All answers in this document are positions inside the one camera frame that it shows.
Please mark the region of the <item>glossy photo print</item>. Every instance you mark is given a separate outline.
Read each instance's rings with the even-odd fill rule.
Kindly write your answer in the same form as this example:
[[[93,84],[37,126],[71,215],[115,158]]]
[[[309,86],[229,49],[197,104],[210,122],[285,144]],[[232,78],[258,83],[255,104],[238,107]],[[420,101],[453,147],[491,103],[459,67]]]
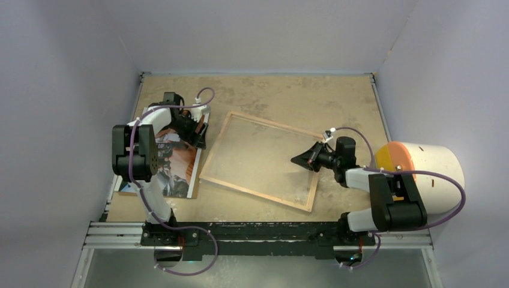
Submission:
[[[156,135],[158,146],[157,182],[165,197],[187,197],[192,194],[193,175],[198,153],[202,149],[184,143],[177,133],[168,128]],[[135,188],[123,180],[122,192],[134,192]]]

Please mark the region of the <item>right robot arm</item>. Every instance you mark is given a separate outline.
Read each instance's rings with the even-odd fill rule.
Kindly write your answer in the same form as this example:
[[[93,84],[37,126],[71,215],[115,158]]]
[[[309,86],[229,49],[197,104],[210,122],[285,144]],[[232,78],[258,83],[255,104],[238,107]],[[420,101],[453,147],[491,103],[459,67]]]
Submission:
[[[333,150],[325,142],[316,142],[306,152],[291,158],[291,163],[312,172],[330,169],[334,180],[342,187],[369,194],[369,208],[340,216],[338,239],[351,244],[361,232],[411,230],[425,226],[428,215],[413,176],[362,168],[357,164],[355,150],[356,141],[343,136],[336,139]]]

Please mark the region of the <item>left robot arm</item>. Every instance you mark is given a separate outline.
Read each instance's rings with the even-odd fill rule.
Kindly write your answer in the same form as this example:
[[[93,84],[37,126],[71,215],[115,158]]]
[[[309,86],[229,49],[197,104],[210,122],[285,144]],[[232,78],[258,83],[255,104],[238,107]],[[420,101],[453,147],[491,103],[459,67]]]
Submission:
[[[170,128],[193,148],[206,148],[209,100],[203,101],[201,89],[194,103],[186,103],[175,92],[164,93],[163,100],[152,103],[138,118],[112,128],[112,170],[135,188],[146,212],[145,225],[157,229],[155,237],[163,245],[176,243],[180,228],[176,225],[173,210],[158,190],[158,146],[156,135]]]

